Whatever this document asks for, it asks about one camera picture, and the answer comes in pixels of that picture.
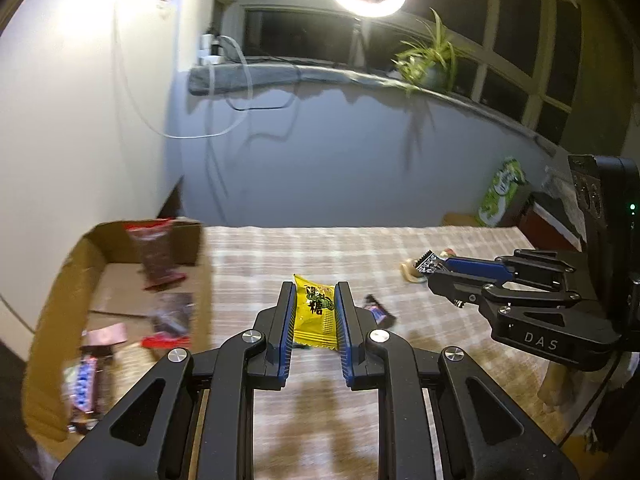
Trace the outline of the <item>large Snickers bar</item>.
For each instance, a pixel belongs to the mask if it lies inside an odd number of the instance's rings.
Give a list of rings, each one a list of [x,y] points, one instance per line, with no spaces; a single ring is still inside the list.
[[[63,368],[62,399],[68,431],[88,434],[111,408],[113,390],[113,349],[85,348]]]

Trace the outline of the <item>white power adapter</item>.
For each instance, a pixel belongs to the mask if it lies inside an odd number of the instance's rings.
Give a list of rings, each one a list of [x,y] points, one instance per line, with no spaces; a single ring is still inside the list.
[[[215,34],[203,34],[198,48],[198,64],[209,66],[224,62],[224,55],[219,53],[219,49],[220,42]]]

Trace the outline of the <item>clear bag of red snacks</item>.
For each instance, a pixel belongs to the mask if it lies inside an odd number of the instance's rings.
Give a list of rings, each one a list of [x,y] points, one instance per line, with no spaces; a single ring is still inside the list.
[[[186,274],[179,270],[172,255],[173,225],[172,219],[160,219],[125,226],[142,265],[145,290],[172,287],[186,280]]]

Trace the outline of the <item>cardboard box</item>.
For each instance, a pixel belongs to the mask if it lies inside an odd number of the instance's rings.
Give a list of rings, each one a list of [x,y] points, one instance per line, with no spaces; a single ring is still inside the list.
[[[142,265],[127,222],[95,226],[76,243],[51,286],[37,324],[22,390],[29,435],[56,460],[79,442],[67,429],[63,370],[80,356],[86,330],[125,324],[127,339],[115,347],[114,397],[120,399],[155,362],[140,346],[152,332],[155,294],[144,287]]]

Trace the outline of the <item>yellow candy packet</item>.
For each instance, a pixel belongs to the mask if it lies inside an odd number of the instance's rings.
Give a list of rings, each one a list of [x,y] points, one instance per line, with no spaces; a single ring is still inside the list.
[[[302,346],[337,349],[334,288],[294,276],[296,312],[294,342]]]

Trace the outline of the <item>pink plaid tablecloth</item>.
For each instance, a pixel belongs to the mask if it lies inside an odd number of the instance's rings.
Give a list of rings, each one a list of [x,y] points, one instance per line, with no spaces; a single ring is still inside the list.
[[[200,353],[173,348],[55,469],[59,479],[249,479],[254,394],[247,330]],[[465,351],[414,348],[376,326],[382,479],[574,479],[577,470]]]

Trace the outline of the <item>pink striped candy packet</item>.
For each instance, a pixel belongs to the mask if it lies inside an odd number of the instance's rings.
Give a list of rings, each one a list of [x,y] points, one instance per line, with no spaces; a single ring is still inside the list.
[[[85,330],[81,337],[80,351],[91,354],[110,353],[115,346],[123,344],[127,339],[128,334],[124,323]]]

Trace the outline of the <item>potted spider plant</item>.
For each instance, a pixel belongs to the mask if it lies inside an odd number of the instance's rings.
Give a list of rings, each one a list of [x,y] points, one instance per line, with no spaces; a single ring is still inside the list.
[[[401,79],[427,90],[449,93],[454,90],[458,74],[459,49],[450,39],[447,27],[435,9],[434,22],[421,21],[428,39],[402,40],[405,50],[398,52],[392,62]]]

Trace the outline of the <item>green white snack bag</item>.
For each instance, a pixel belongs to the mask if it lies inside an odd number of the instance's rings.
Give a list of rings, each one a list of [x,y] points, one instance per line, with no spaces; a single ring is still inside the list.
[[[520,162],[507,157],[489,183],[488,189],[478,206],[476,220],[481,226],[494,228],[506,218],[509,207],[514,203],[516,194],[528,185]]]

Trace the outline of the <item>brown jelly cup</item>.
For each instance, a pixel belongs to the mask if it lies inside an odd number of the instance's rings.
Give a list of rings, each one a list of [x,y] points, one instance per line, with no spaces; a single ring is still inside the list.
[[[446,249],[444,249],[444,250],[446,250],[446,252],[449,252],[449,253],[450,253],[449,258],[451,258],[451,257],[455,257],[455,256],[457,255],[457,254],[456,254],[456,253],[455,253],[451,248],[446,248]],[[413,269],[413,261],[414,261],[414,260],[416,260],[416,259],[411,259],[411,258],[409,258],[409,259],[407,259],[407,260],[403,261],[403,262],[400,264],[400,272],[401,272],[401,275],[402,275],[402,277],[403,277],[407,282],[409,282],[409,283],[413,283],[413,284],[421,284],[421,283],[425,283],[425,282],[428,280],[428,278],[429,278],[432,274],[431,274],[431,275],[429,275],[427,278],[417,278],[417,277],[413,274],[413,271],[414,271],[414,269]]]

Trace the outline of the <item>dark red candy wrapper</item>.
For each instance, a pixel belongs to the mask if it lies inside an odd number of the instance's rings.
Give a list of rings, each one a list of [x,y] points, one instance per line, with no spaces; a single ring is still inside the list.
[[[142,338],[141,347],[165,352],[191,345],[192,292],[160,292],[148,315],[152,332]]]

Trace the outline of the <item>small Snickers bar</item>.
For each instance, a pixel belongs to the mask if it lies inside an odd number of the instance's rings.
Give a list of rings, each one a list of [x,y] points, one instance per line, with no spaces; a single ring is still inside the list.
[[[390,311],[375,298],[375,296],[371,294],[365,296],[363,307],[372,313],[375,323],[379,328],[387,330],[395,325],[396,316],[392,315]]]

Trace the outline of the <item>grey windowsill cushion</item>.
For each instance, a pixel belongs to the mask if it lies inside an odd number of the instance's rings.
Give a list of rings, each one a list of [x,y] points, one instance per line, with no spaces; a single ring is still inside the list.
[[[191,96],[209,95],[209,70],[215,76],[214,93],[227,94],[247,89],[246,76],[240,64],[224,63],[207,66],[193,66],[186,78],[186,88]],[[538,148],[553,157],[558,147],[539,133],[521,125],[515,120],[500,115],[486,106],[454,94],[427,90],[398,79],[339,70],[321,65],[297,65],[295,63],[260,62],[248,66],[254,89],[269,87],[299,86],[300,84],[333,84],[334,86],[357,86],[367,90],[397,90],[409,96],[428,96],[430,99],[457,107],[459,110],[483,117],[506,127],[520,136],[532,141]]]

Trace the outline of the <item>black patterned candy packet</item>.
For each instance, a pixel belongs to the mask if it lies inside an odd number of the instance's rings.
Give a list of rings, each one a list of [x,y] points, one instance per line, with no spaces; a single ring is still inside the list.
[[[446,252],[446,250],[442,250],[441,252],[428,250],[420,258],[413,261],[413,274],[417,278],[427,278],[434,272],[445,269],[445,263],[449,256],[450,253]]]

